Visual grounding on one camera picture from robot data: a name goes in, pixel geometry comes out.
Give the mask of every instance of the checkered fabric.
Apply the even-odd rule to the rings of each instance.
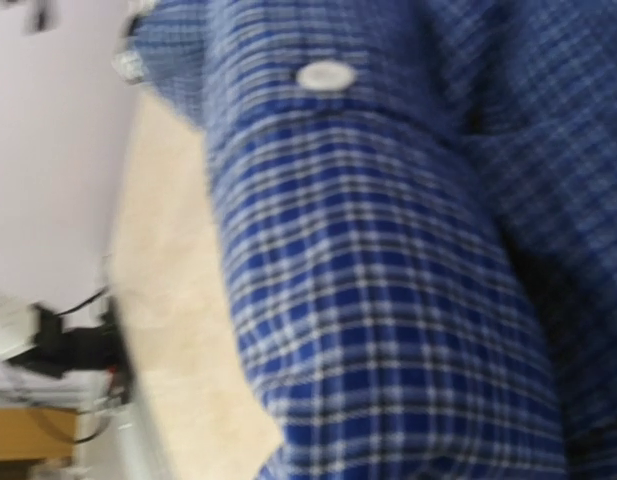
[[[259,478],[617,478],[617,0],[161,0],[130,48],[207,132]]]

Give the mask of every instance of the wooden cabinet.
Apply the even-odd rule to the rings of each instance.
[[[58,430],[75,438],[74,411],[43,410]],[[0,409],[0,462],[71,458],[74,446],[61,442],[42,430],[25,408]]]

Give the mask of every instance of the black cable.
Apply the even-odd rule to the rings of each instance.
[[[84,309],[91,303],[94,303],[95,301],[103,297],[106,293],[108,293],[108,287],[103,287],[100,290],[98,290],[94,295],[91,295],[86,300],[81,302],[79,305],[69,308],[68,310],[64,310],[63,312],[59,312],[57,315],[59,315],[60,317],[63,317],[63,316],[71,315],[75,312],[78,312],[79,310]]]
[[[110,397],[106,399],[104,405],[108,406],[110,402]],[[84,438],[79,438],[75,440],[67,433],[60,430],[43,412],[43,407],[37,408],[26,408],[28,414],[35,420],[37,426],[49,437],[61,442],[67,443],[69,445],[82,445],[84,443],[92,442],[94,439],[101,436],[112,423],[112,416],[105,417],[103,420],[99,421],[99,425],[95,429],[95,431]]]

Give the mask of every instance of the blue plaid shirt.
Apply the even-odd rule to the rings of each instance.
[[[259,478],[617,478],[617,0],[161,0],[128,49],[207,132]]]

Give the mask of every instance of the white wall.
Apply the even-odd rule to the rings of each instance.
[[[134,91],[110,65],[126,0],[0,8],[0,288],[58,308],[88,296],[123,168]]]

